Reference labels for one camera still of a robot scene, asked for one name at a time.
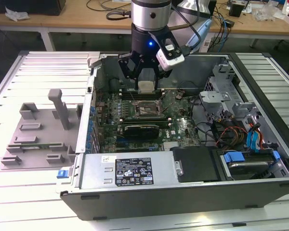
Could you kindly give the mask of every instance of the electronic device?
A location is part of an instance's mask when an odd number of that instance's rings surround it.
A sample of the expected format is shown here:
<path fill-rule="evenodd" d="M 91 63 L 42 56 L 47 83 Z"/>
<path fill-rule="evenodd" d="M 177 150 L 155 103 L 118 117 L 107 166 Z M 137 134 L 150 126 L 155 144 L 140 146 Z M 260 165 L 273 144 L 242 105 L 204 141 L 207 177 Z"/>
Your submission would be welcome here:
<path fill-rule="evenodd" d="M 45 15 L 59 15 L 66 0 L 0 0 L 0 13 L 5 7 L 15 12 L 27 12 Z"/>
<path fill-rule="evenodd" d="M 231 2 L 229 15 L 233 17 L 240 17 L 242 10 L 245 8 L 245 3 L 241 1 Z"/>
<path fill-rule="evenodd" d="M 62 200 L 101 220 L 263 207 L 289 193 L 289 128 L 239 56 L 191 54 L 157 89 L 137 90 L 116 54 L 89 62 Z"/>

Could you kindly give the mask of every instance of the power supply label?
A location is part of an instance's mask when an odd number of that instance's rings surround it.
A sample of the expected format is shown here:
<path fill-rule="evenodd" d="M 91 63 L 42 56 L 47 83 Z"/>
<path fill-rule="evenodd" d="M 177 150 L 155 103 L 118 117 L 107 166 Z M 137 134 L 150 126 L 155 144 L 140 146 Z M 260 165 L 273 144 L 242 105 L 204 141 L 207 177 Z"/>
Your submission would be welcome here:
<path fill-rule="evenodd" d="M 116 159 L 116 185 L 153 184 L 151 158 Z"/>

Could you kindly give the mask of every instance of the paper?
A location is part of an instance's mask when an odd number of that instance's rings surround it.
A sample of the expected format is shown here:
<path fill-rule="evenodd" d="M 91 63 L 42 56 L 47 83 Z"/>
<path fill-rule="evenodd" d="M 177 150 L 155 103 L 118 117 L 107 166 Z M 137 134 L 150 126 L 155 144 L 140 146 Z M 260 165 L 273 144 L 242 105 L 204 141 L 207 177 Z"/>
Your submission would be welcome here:
<path fill-rule="evenodd" d="M 281 20 L 284 20 L 285 15 L 283 14 L 283 12 L 281 10 L 278 10 L 275 12 L 275 14 L 273 14 L 274 18 L 279 18 Z"/>
<path fill-rule="evenodd" d="M 18 20 L 24 20 L 24 19 L 29 19 L 29 15 L 27 12 L 15 12 L 11 11 L 8 8 L 5 7 L 6 13 L 5 16 L 8 18 L 12 19 L 13 21 L 17 22 Z"/>

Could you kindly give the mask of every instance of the white table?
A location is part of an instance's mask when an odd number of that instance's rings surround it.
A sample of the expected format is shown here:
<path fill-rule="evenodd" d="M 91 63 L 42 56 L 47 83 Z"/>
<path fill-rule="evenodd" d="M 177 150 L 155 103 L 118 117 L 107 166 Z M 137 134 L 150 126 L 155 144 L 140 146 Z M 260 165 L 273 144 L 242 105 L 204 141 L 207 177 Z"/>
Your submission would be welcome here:
<path fill-rule="evenodd" d="M 18 56 L 0 85 L 0 159 L 24 102 L 54 108 L 50 88 L 61 88 L 68 108 L 82 103 L 90 69 L 88 52 L 30 52 Z M 81 221 L 59 197 L 57 170 L 0 171 L 0 230 L 289 230 L 289 195 L 264 208 Z M 232 223 L 246 223 L 233 228 Z"/>

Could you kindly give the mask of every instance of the metal slotted surface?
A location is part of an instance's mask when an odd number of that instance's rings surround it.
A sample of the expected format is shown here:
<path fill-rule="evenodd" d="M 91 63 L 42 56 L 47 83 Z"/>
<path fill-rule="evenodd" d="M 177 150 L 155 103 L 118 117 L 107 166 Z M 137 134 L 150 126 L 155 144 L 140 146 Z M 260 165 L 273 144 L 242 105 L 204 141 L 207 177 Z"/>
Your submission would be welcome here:
<path fill-rule="evenodd" d="M 261 53 L 237 53 L 237 55 L 289 127 L 289 76 L 272 58 L 266 58 Z M 241 83 L 240 87 L 251 101 L 245 86 Z"/>
<path fill-rule="evenodd" d="M 29 65 L 35 65 L 29 64 L 30 62 L 44 66 L 47 66 L 47 62 L 53 64 L 50 62 L 51 59 L 56 60 L 58 68 L 58 62 L 62 59 L 74 59 L 75 64 L 70 63 L 71 65 L 86 64 L 87 55 L 88 52 L 31 52 L 27 56 L 17 58 L 0 88 L 0 103 L 2 103 L 0 106 L 0 158 L 18 123 L 19 103 L 22 103 L 22 100 L 25 102 L 39 100 L 42 104 L 38 104 L 38 108 L 53 108 L 47 101 L 48 90 L 58 86 L 67 100 L 67 106 L 74 107 L 76 103 L 82 102 L 80 100 L 85 90 L 84 87 L 67 83 L 77 82 L 85 86 L 89 75 L 88 68 L 46 71 L 41 67 L 34 67 L 36 69 L 31 73 L 22 70 L 29 69 Z M 21 88 L 12 88 L 13 82 Z M 57 227 L 62 230 L 82 231 L 289 230 L 289 195 L 283 196 L 264 208 L 82 221 L 60 199 L 59 192 L 66 189 L 66 184 L 70 179 L 60 180 L 63 184 L 60 185 L 57 184 L 56 175 L 57 170 L 0 171 L 0 230 L 54 230 Z M 243 223 L 246 226 L 233 227 L 233 223 Z"/>
<path fill-rule="evenodd" d="M 20 119 L 22 103 L 33 102 L 38 109 L 54 108 L 48 100 L 51 88 L 62 90 L 68 108 L 83 103 L 90 68 L 88 52 L 30 52 L 19 56 L 6 85 L 0 92 L 0 158 L 4 155 Z"/>

